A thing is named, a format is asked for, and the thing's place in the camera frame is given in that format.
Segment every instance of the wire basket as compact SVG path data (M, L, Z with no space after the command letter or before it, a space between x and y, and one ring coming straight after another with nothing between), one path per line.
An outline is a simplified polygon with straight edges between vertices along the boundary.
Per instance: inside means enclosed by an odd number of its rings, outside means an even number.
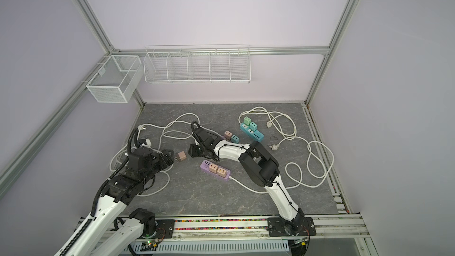
M128 103L143 75L139 56L111 55L87 84L98 102Z
M146 47L145 81L250 82L251 63L248 47L220 49L211 47L200 49Z

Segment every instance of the white power cord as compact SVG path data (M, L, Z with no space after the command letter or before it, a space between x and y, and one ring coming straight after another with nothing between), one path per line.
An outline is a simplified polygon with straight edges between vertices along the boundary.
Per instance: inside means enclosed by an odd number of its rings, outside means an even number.
M333 162L335 161L335 157L333 156L333 152L330 150L330 148L327 147L327 145L319 142L319 141L316 141L316 140L312 140L312 141L307 141L306 139L302 138L302 137L299 137L297 136L297 127L295 126L295 123L294 121L292 120L292 118L290 116L288 116L287 114L283 114L282 112L277 112L277 111L272 111L272 112L269 112L267 111L264 107L255 107L249 111L245 111L245 112L242 112L240 114L240 116L238 117L238 122L241 124L242 122L240 121L240 118L242 116L245 116L245 115L250 115L250 114L256 114L256 115L268 115L268 119L269 121L267 122L267 127L270 128L272 125L277 129L277 131L283 136L283 139L280 140L280 142L277 144L277 145L271 145L270 148L273 150L273 151L276 151L278 149L278 147L281 145L281 143L285 140L293 140L293 139L302 139L304 140L306 143L307 143L307 150L309 151L309 155L308 155L308 158L307 158L307 170L308 172L311 174L311 176L315 177L315 178L318 178L318 179L322 179L321 182L319 182L319 184L317 185L307 185L307 184L304 184L302 183L302 168L300 168L300 166L295 163L295 162L288 162L286 164L286 166L284 167L284 170L287 174L287 176L297 182L296 185L293 185L293 186L290 186L290 187L286 187L286 189L292 189L292 188L297 188L299 185L302 185L302 186L305 186L305 187L309 187L309 188L317 188L319 187L324 181L325 179L327 178L328 176L328 173L330 172L330 170L332 169L333 167ZM294 132L292 134L286 134L283 132L283 129L280 125L280 123L278 122L277 118L278 117L281 117L281 116L284 116L286 117L288 120L290 120L292 122L292 125L293 125L293 128L294 128ZM325 147L329 152L330 154L332 155L332 164L330 164L329 168L327 169L325 167L325 164L324 162L319 158L317 157L312 151L311 151L311 144L312 143L316 143L316 144L320 144L322 145L323 147ZM313 174L313 172L311 172L310 168L309 168L309 161L310 161L310 157L311 156L314 156L316 158L317 161L319 161L322 165L322 168L324 169L324 174L322 174L321 176L317 176L315 174ZM299 171L300 171L300 180L297 180L297 179L294 179L293 177L291 177L291 175L289 174L289 172L287 171L287 167L289 165L295 165L299 168ZM248 188L247 186L243 185L242 183L240 183L239 181L237 181L236 179L230 177L232 180L236 181L238 184L242 185L243 187L247 188L248 190L254 192L254 193L258 193L258 194L264 194L266 192L259 192L259 191L254 191L250 188Z
M189 133L186 133L186 132L182 132L182 131L179 131L179 130L168 130L168 131L166 131L166 129L169 128L169 127L171 127L174 123L186 123L186 124L191 124L190 122L186 122L186 121L181 121L181 120L179 120L181 117L183 117L183 116L185 116L185 115L193 115L193 116L195 116L195 117L197 118L197 122L198 122L199 124L201 123L199 117L198 117L196 114L194 114L194 113L185 113L185 114L182 114L182 115L178 116L174 121L168 123L168 124L167 124L166 126L164 126L164 127L163 127L163 126L158 126L158 125L155 125L155 124L151 124L151 123L143 123L143 124L141 124L140 126L137 127L137 129L139 129L139 132L138 132L138 134L137 134L137 139L140 139L140 138L139 138L139 135L140 135L141 131L142 131L143 129L145 129L145 126L152 126L152 127L155 127L155 128L162 128L163 131L162 131L162 134L161 134L161 136L160 136L160 142L159 142L159 144L158 144L158 149L151 148L150 145L149 145L149 140L147 140L147 143L148 143L147 145L144 145L144 144L143 144L143 146L148 147L148 148L150 148L150 149L152 149L152 150L154 150L154 151L156 151L156 152L161 153L160 148L161 148L162 137L167 137L167 138L170 138L170 139L189 139L189 138L192 138L192 137L193 137L192 134L189 134ZM204 129L206 129L206 130L208 130L208 131L210 131L210 132L213 132L214 134L216 134L216 135L218 135L218 136L221 137L221 135L220 135L219 133L217 133L216 131L214 131L214 130L211 130L211 129L208 129L208 128L204 128ZM186 134L187 137L176 137L176 136L166 135L166 134L171 133L171 132L173 132L173 133ZM123 153L125 153L125 152L127 151L126 148L127 148L127 146L125 145L120 151L118 151L118 152L114 155L114 157L112 157L111 162L109 163L109 170L110 170L111 172L114 172L114 171L115 171L115 169L112 169L112 162L113 162L114 160L117 160L117 162L121 164L121 162L117 159L117 157L120 156L120 155L122 155ZM168 169L159 172L159 173L164 173L164 174L166 174L166 175L168 176L168 181L167 181L167 183L166 183L161 189L159 189L159 190L157 190L157 191L155 191L155 192L153 192L153 193L150 193L150 194L145 194L145 195L137 194L137 196L140 196L140 197L152 196L152 195L154 195L154 194L156 194L156 193L162 191L164 188L166 188L166 186L167 186L167 185L169 184L169 182L171 181L171 177L169 176L169 174L168 174L167 172L168 172L169 170L171 170L173 166L174 166L174 164L172 164L171 167L169 167Z

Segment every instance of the black mounting plate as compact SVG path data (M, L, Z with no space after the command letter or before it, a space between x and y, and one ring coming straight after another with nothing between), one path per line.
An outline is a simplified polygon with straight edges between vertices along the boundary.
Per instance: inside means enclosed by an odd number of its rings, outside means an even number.
M158 223L157 228L162 228L166 232L164 238L172 238L172 234L174 232L175 219L157 219L156 222ZM163 237L164 231L162 229L156 230L156 236L154 236L154 238L161 239Z
M270 217L267 219L267 230L270 236L307 236L307 231L302 230L293 235L286 227L288 226L285 219L281 217ZM314 228L313 219L310 217L304 217L303 227L308 229L310 236L316 235L316 229Z

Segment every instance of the gray marble tabletop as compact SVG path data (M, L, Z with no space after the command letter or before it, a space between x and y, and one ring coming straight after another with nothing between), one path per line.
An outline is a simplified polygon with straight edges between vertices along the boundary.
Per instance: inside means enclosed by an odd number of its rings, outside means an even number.
M268 111L280 111L288 114L297 126L297 135L308 141L312 140L308 123L302 106L298 103L280 104L166 104L166 105L145 105L136 126L143 123L156 125L166 125L184 113L195 113L199 116L201 125L223 134L229 130L240 138L240 143L251 143L247 134L239 128L238 116L241 112L250 110L256 106L263 106ZM267 128L268 118L266 115L249 115L258 124L258 130L264 134L261 142L265 147L276 144L282 139L272 126ZM185 116L183 120L191 122L195 117ZM293 126L285 117L278 118L284 132L292 133ZM172 128L191 133L190 125L176 123ZM152 142L152 147L158 146L162 130L154 127L147 127L141 132L141 138L148 138ZM188 151L193 139L169 139L162 140L161 149L172 149L175 153ZM271 151L278 160L281 177L286 186L295 185L295 182L288 178L284 172L287 162L296 162L300 165L303 172L303 182L315 185L320 179L312 177L306 169L308 157L307 145L300 139L284 141L277 151ZM170 182L161 192L147 197L136 196L125 209L122 215L128 215L135 209L141 207L154 212L157 216L177 216L177 215L228 215L228 214L247 214L247 215L269 215L277 214L278 209L268 194L256 194L243 188L233 180L222 181L206 172L199 166L204 158L188 157L184 161L175 161L174 167L168 172ZM219 165L231 170L232 177L236 178L248 187L263 191L263 188L255 185L242 168L239 162L222 159ZM315 159L310 161L310 169L317 175L322 175L323 169ZM295 178L299 178L297 167L290 165L289 173ZM154 192L166 184L168 177L164 173L157 173L156 182L146 193ZM307 188L299 186L289 189L289 194L293 200L302 208L305 214L337 214L336 203L333 200L329 184L325 181L318 188Z

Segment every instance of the black cable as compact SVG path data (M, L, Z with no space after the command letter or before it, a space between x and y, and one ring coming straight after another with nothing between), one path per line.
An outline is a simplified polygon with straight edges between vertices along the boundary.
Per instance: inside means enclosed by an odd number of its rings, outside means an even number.
M139 144L139 142L137 141L137 138L138 138L138 134L139 134L139 129L135 128L132 132L133 134L133 142L134 142L134 145L136 146L136 148L139 148L141 147L141 145Z
M278 183L278 182L273 182L273 183L275 183L275 184L278 185L278 188L280 188L280 190L283 192L283 195L284 195L284 197L286 197L286 200L287 200L287 202L289 203L289 205L291 206L291 208L293 208L294 211L296 211L298 214L301 214L301 213L299 212L299 210L296 210L296 209L294 208L294 206L292 205L292 202L289 201L289 199L288 199L287 196L286 196L286 193L285 193L284 190L281 188L280 183Z
M224 145L220 146L220 148L218 149L218 158L220 157L220 149L225 147L225 146L235 146L235 147L239 147L239 148L243 148L244 150L247 150L243 145L242 146L238 146L238 145L227 145L227 144L224 144Z
M71 241L68 243L68 245L62 250L60 253L60 256L66 255L66 253L69 251L69 249L73 246L73 244L77 241L77 239L84 233L84 230L88 227L88 225L92 222L93 219L87 219L85 224L82 226L82 228L77 232L77 234L71 239Z
M286 200L287 200L287 202L289 203L289 205L291 206L291 208L293 208L294 211L296 211L296 212L297 212L298 214L300 214L302 217L305 217L301 212L299 212L299 210L296 210L296 209L294 208L294 206L292 205L292 202L289 201L289 199L287 198L287 196L286 196L284 190L281 188L280 183L278 183L278 182L273 182L273 183L275 183L275 184L278 185L278 188L280 188L280 190L283 192L283 195L284 195L284 197L286 198ZM310 232L308 231L308 229L307 229L305 226L302 226L302 227L306 230L306 232L307 232L307 234L308 234L308 243L305 244L305 253L306 253L306 252L307 252L307 249L308 249L308 245L310 244Z
M155 184L155 176L153 176L153 181L151 182L151 185L148 188L145 188L142 191L146 191L146 190L150 189L153 186L153 184Z
M104 180L103 184L101 185L101 187L98 189L98 191L95 194L95 198L93 199L93 203L91 205L91 212L90 212L90 215L92 217L95 217L96 209L98 207L98 200L101 196L101 191L103 191L103 189L104 189L104 187L106 187L107 183L109 183L109 179Z
M212 152L207 150L207 148L205 147L204 143L202 142L201 137L198 136L196 134L196 132L194 131L194 125L197 125L197 128L201 128L201 125L198 122L196 122L196 121L191 122L191 132L193 134L194 139L196 139L197 143L201 146L202 152L208 152L210 154L210 155L205 155L204 157L207 158L207 159L220 161L220 158L218 156L216 156L215 152L212 153Z
M294 243L293 245L289 245L289 248L293 249L293 248L301 248L302 246L305 247L305 251L304 253L302 253L301 255L305 255L307 253L307 250L308 250L308 247L310 246L310 232L308 231L308 229L303 226L303 228L306 230L307 234L308 234L308 241L306 242L305 240L302 241L305 245L302 245L302 242L299 242L299 243Z
M122 170L122 168L125 167L125 165L127 165L128 160L129 157L126 157L122 164L120 164L120 166L114 171L114 173L112 173L111 176L109 176L109 179L114 178L120 172L120 170Z
M121 218L121 217L116 217L114 219L114 228L115 230L117 231L118 230L118 221L124 225L125 224L125 221ZM133 247L131 247L131 244L128 244L128 250L130 251L130 253L133 255L133 256L137 256L136 252L134 252L133 250Z
M135 128L131 134L130 134L130 137L128 138L128 141L127 141L127 151L128 151L128 154L130 155L131 154L131 141L133 140L134 138L134 135L136 134L136 137L137 137L137 132L139 131L139 129Z

